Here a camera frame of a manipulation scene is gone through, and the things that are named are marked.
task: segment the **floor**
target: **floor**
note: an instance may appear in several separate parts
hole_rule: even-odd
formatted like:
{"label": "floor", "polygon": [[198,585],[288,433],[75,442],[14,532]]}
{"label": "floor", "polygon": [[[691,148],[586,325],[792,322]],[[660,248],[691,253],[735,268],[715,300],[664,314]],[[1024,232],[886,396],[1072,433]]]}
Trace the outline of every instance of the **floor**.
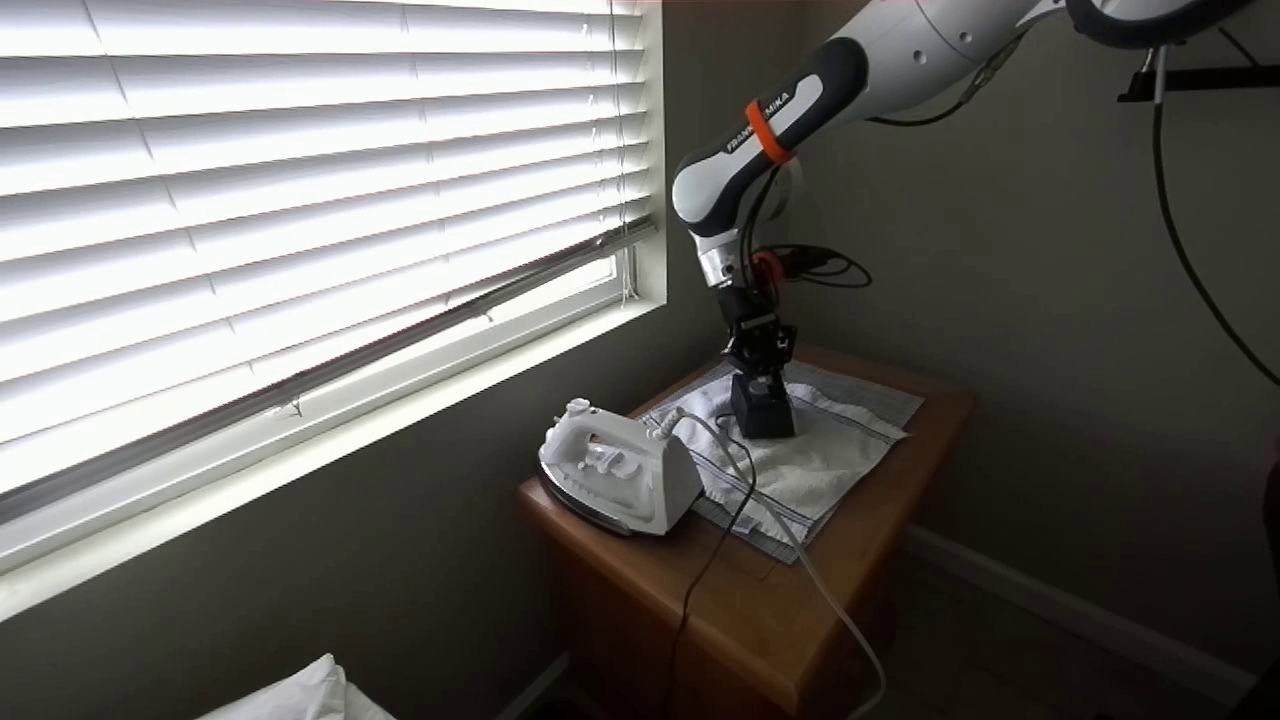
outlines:
{"label": "floor", "polygon": [[1220,720],[1225,707],[949,574],[901,563],[868,720]]}

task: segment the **electrical cord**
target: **electrical cord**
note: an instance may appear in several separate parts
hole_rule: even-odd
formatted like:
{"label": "electrical cord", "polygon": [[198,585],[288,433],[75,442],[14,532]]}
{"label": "electrical cord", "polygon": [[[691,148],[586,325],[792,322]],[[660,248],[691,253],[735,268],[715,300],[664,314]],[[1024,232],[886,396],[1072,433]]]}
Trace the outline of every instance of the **electrical cord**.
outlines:
{"label": "electrical cord", "polygon": [[1190,244],[1183,244],[1183,232],[1175,228],[1175,215],[1171,215],[1171,199],[1170,199],[1170,168],[1166,168],[1166,53],[1161,53],[1161,64],[1155,64],[1155,105],[1153,105],[1153,168],[1155,168],[1155,199],[1161,199],[1161,221],[1166,221],[1166,232],[1170,232],[1170,244],[1183,268],[1183,277],[1193,282],[1197,298],[1206,300],[1206,309],[1214,314],[1217,330],[1240,348],[1240,358],[1268,379],[1280,390],[1280,372],[1268,367],[1261,362],[1261,354],[1235,334],[1235,325],[1228,322],[1228,314],[1217,303],[1217,298],[1209,292]]}
{"label": "electrical cord", "polygon": [[[680,626],[677,626],[673,651],[669,651],[669,675],[664,675],[664,716],[669,716],[669,701],[673,701],[669,694],[673,694],[673,675],[677,675],[677,643],[680,643],[680,638],[683,638],[683,628],[688,628],[691,590],[705,579],[705,574],[709,574],[711,560],[720,555],[720,544],[727,541],[732,526],[743,516],[743,508],[752,506],[752,496],[765,496],[760,485],[758,485],[758,460],[752,460],[752,449],[748,449],[748,443],[724,437],[724,433],[711,427],[705,417],[691,417],[691,414],[683,414],[683,410],[677,410],[677,414],[680,414],[680,419],[691,419],[691,424],[702,424],[709,437],[720,442],[720,454],[724,454],[732,476],[735,476],[742,485],[748,485],[748,492],[743,492],[743,499],[735,506],[735,512],[727,516],[727,526],[720,527],[715,550],[709,554],[705,569],[702,569],[702,574],[691,575],[691,585],[683,590],[683,610],[680,610]],[[876,694],[850,716],[850,720],[863,720],[863,716],[886,701],[886,694],[888,694],[888,672],[886,672],[872,642],[858,628],[858,621],[840,610],[840,599],[834,596],[834,590],[827,590],[827,585],[821,579],[821,574],[814,569],[814,560],[809,560],[806,544],[798,541],[792,526],[790,526],[774,506],[760,506],[760,508],[779,526],[779,532],[783,532],[790,544],[798,550],[798,560],[802,560],[809,585],[814,585],[816,596],[834,610],[834,618],[850,628],[850,638],[858,642],[858,649],[868,655],[868,666],[872,666],[872,672],[876,672]]]}
{"label": "electrical cord", "polygon": [[821,287],[872,287],[876,277],[868,263],[821,248],[821,244],[765,244],[765,258],[775,258],[790,282],[821,286]]}
{"label": "electrical cord", "polygon": [[673,634],[673,643],[669,643],[669,666],[664,666],[660,716],[673,716],[673,690],[677,690],[677,662],[680,662],[677,651],[680,651],[680,642],[683,642],[683,634],[688,634],[691,591],[705,585],[705,575],[711,574],[724,541],[732,536],[732,526],[743,516],[743,508],[748,508],[752,496],[758,496],[758,460],[752,460],[752,449],[742,443],[742,442],[732,442],[732,437],[724,437],[724,433],[715,433],[709,419],[702,419],[702,417],[691,417],[691,414],[683,414],[683,410],[677,410],[677,414],[680,414],[677,424],[680,424],[680,419],[691,419],[691,424],[702,424],[709,437],[720,442],[720,454],[724,454],[724,460],[727,460],[727,467],[732,467],[735,476],[742,476],[742,465],[732,460],[727,443],[735,443],[735,449],[743,454],[743,460],[748,460],[748,492],[743,492],[743,499],[732,508],[732,516],[727,516],[727,526],[720,527],[711,554],[709,554],[705,563],[691,574],[691,579],[688,579],[688,590],[683,590],[683,596],[680,596],[680,621],[677,621],[677,634]]}
{"label": "electrical cord", "polygon": [[942,122],[954,122],[956,114],[965,114],[998,78],[1002,69],[1015,58],[1015,50],[1024,45],[1024,33],[1011,37],[998,58],[988,58],[965,84],[965,94],[934,114],[934,117],[872,117],[872,124],[886,124],[886,130],[927,130],[927,124],[942,124]]}
{"label": "electrical cord", "polygon": [[1233,28],[1217,28],[1253,69],[1265,69]]}

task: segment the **window sill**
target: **window sill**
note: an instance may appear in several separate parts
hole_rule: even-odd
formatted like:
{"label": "window sill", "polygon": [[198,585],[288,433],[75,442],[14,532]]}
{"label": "window sill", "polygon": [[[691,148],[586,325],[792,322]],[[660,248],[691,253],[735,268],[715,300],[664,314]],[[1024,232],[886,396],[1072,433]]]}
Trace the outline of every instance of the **window sill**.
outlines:
{"label": "window sill", "polygon": [[30,614],[101,574],[111,574],[201,526],[213,526],[292,480],[305,480],[309,472],[353,456],[402,427],[411,427],[493,384],[504,384],[560,354],[572,354],[620,325],[634,325],[660,309],[655,300],[623,300],[614,309],[601,309],[586,322],[572,322],[541,339],[528,339],[513,354],[488,358],[476,367],[464,367],[448,379],[437,379],[428,390],[418,390],[407,396],[397,396],[380,410],[355,414],[317,437],[305,437],[263,460],[251,460],[245,467],[221,472],[205,480],[201,489],[177,492],[153,508],[130,512],[123,520],[111,520],[97,532],[83,532],[75,541],[63,541],[60,550],[49,550],[34,560],[14,563],[0,574],[0,621],[14,621],[18,614]]}

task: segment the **window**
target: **window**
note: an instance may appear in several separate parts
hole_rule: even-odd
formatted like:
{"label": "window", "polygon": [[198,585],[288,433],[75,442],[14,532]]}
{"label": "window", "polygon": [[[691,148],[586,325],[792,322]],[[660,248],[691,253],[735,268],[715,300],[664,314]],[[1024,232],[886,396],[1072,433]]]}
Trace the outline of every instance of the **window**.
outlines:
{"label": "window", "polygon": [[0,574],[654,309],[654,5],[6,0]]}

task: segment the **power cord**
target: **power cord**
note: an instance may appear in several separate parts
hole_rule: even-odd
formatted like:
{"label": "power cord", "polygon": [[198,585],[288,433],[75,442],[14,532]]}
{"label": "power cord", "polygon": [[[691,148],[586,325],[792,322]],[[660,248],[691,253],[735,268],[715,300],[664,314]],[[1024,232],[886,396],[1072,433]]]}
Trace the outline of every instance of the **power cord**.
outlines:
{"label": "power cord", "polygon": [[742,465],[732,460],[727,449],[742,449],[742,454],[743,454],[743,460],[748,460],[748,492],[743,492],[743,499],[732,508],[732,516],[727,516],[727,526],[720,527],[711,554],[705,555],[705,563],[698,569],[698,575],[688,579],[688,590],[683,590],[683,596],[680,596],[680,621],[677,621],[677,634],[673,634],[673,643],[669,643],[669,666],[664,666],[660,716],[673,716],[673,690],[677,690],[677,662],[680,662],[677,651],[680,651],[680,642],[683,642],[683,634],[688,634],[691,591],[705,585],[705,575],[711,574],[724,541],[732,536],[732,526],[743,516],[743,508],[748,508],[752,496],[758,496],[758,460],[752,460],[752,449],[742,443],[742,442],[732,442],[732,437],[724,437],[724,433],[715,433],[709,419],[702,419],[702,417],[691,417],[691,414],[683,414],[683,410],[677,410],[677,424],[680,424],[680,419],[691,419],[691,424],[702,424],[709,437],[715,437],[715,442],[720,442],[720,454],[724,454],[724,460],[727,460],[727,467],[732,467],[735,476],[742,476]]}
{"label": "power cord", "polygon": [[752,209],[743,215],[743,232],[742,232],[742,268],[743,268],[743,282],[752,282],[752,268],[760,258],[774,258],[779,261],[775,268],[790,277],[790,282],[802,282],[802,286],[816,286],[816,287],[872,287],[876,277],[868,263],[837,253],[837,248],[821,248],[821,244],[765,244],[758,248],[758,228],[760,228],[760,212],[767,205],[767,192],[775,187],[779,181],[779,168],[774,168],[760,186],[760,192],[752,197]]}
{"label": "power cord", "polygon": [[[760,496],[752,449],[742,443],[742,442],[732,442],[732,437],[724,437],[724,433],[720,433],[715,424],[709,424],[705,417],[691,417],[691,414],[683,414],[683,410],[677,410],[677,414],[680,414],[680,419],[691,419],[691,424],[702,424],[709,437],[720,442],[720,454],[724,454],[724,460],[727,460],[727,467],[732,467],[732,480],[748,485],[748,492],[743,492],[743,499],[732,508],[727,526],[720,527],[715,550],[709,554],[705,569],[702,569],[702,574],[688,579],[688,590],[683,590],[680,626],[677,626],[677,638],[673,638],[673,649],[669,649],[669,672],[664,672],[664,716],[669,716],[669,707],[673,707],[677,649],[680,649],[680,638],[683,638],[683,628],[688,628],[688,599],[691,599],[698,585],[709,575],[709,569],[715,563],[715,555],[720,555],[732,526],[735,526],[735,520],[743,516],[743,508]],[[850,638],[858,642],[858,649],[868,655],[868,666],[872,666],[872,672],[876,672],[876,694],[850,716],[850,720],[863,720],[863,716],[886,701],[886,694],[888,694],[888,672],[886,672],[876,649],[868,643],[868,638],[858,628],[858,621],[840,610],[840,599],[834,596],[834,590],[827,590],[827,585],[821,579],[821,574],[814,569],[814,560],[809,560],[806,544],[798,541],[792,526],[790,526],[774,506],[760,506],[760,508],[783,527],[783,536],[790,536],[790,544],[792,544],[806,575],[814,579],[816,596],[821,596],[821,599],[834,610],[834,618],[850,628]]]}
{"label": "power cord", "polygon": [[[942,124],[949,117],[956,117],[959,110],[970,110],[998,78],[1002,69],[1015,58],[1015,50],[1024,45],[1024,33],[1011,37],[998,58],[988,58],[965,84],[965,94],[938,117],[910,117],[910,122],[897,122],[897,117],[872,117],[872,124],[886,124],[886,130],[927,130],[927,124]],[[758,199],[748,205],[748,215],[742,223],[742,268],[743,268],[743,286],[752,286],[752,261],[758,261],[758,228],[760,228],[760,212],[765,212],[765,199],[774,197],[775,187],[775,178],[779,168],[767,168],[765,186],[758,187]],[[814,271],[814,277],[802,277],[809,286],[821,286],[821,287],[872,287],[872,271],[863,263],[858,263],[851,258],[843,253],[827,253],[837,261],[837,277],[826,277],[826,271]]]}
{"label": "power cord", "polygon": [[1245,64],[1265,69],[1233,28],[1217,28],[1217,33],[1245,58]]}
{"label": "power cord", "polygon": [[1183,277],[1193,282],[1197,298],[1206,300],[1206,309],[1214,314],[1217,330],[1240,348],[1240,358],[1268,379],[1280,390],[1280,372],[1268,367],[1261,362],[1261,354],[1235,334],[1235,325],[1228,322],[1228,314],[1217,303],[1217,298],[1209,292],[1190,244],[1183,244],[1183,232],[1175,228],[1175,215],[1171,215],[1171,199],[1170,199],[1170,168],[1166,168],[1166,50],[1155,53],[1155,105],[1153,105],[1153,168],[1155,168],[1155,199],[1161,199],[1161,221],[1166,221],[1166,232],[1170,232],[1170,244],[1183,268]]}

